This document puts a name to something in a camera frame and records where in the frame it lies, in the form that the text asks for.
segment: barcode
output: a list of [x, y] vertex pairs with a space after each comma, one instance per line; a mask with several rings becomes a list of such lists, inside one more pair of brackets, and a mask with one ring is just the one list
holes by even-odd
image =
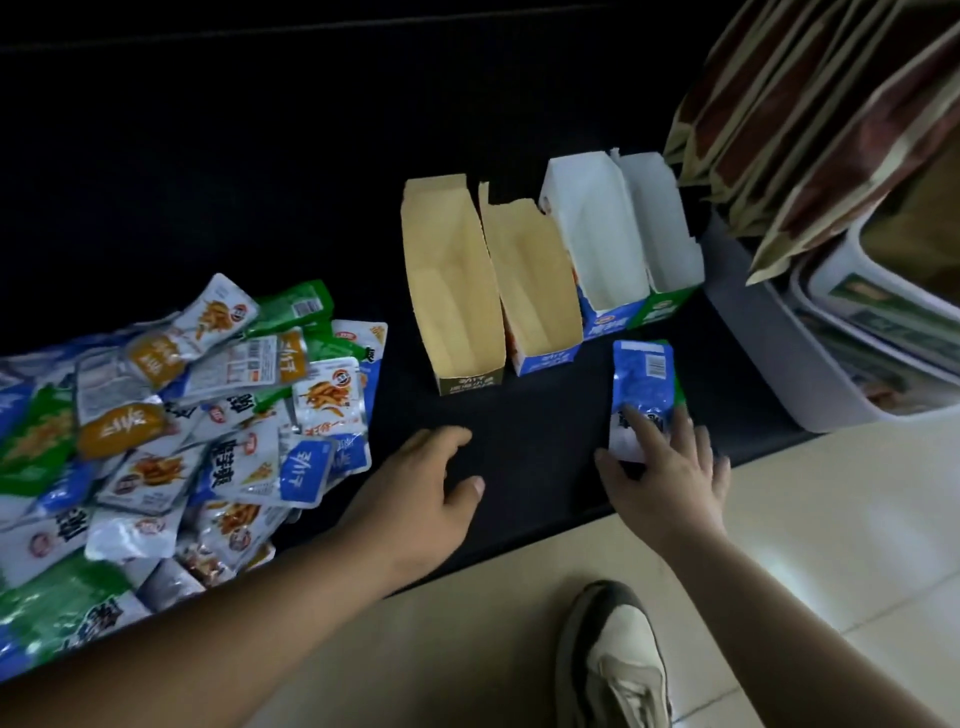
[[666, 379], [666, 357], [659, 354], [648, 353], [647, 376], [655, 376], [657, 379]]
[[324, 305], [320, 303], [320, 299], [303, 299], [302, 301], [294, 302], [294, 316], [299, 318], [300, 316], [309, 316], [311, 313], [317, 313], [317, 311], [323, 311]]

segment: right hand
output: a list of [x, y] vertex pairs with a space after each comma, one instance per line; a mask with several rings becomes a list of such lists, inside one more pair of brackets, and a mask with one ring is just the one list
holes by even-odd
[[731, 484], [730, 458], [713, 460], [707, 428], [694, 428], [684, 405], [673, 415], [673, 438], [628, 406], [627, 422], [646, 456], [639, 481], [623, 472], [605, 449], [596, 451], [597, 470], [610, 502], [623, 522], [664, 559], [673, 545], [704, 536], [727, 538], [723, 506]]

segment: orange label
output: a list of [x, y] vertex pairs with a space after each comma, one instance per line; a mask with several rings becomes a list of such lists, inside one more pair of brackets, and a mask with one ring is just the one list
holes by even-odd
[[125, 404], [80, 428], [77, 451], [84, 460], [119, 455], [163, 434], [166, 416], [160, 404]]

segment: tiled floor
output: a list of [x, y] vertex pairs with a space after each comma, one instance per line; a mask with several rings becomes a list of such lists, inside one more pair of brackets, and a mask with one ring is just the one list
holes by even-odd
[[[960, 419], [874, 425], [738, 469], [732, 536], [960, 724]], [[658, 632], [684, 728], [759, 725], [670, 570], [616, 518], [378, 604], [264, 706], [267, 726], [546, 726], [553, 641], [589, 580], [621, 579]]]

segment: shoe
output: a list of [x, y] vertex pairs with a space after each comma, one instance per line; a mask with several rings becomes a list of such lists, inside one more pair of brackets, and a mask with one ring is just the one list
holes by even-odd
[[666, 669], [650, 620], [625, 584], [577, 597], [557, 648], [560, 728], [669, 728]]

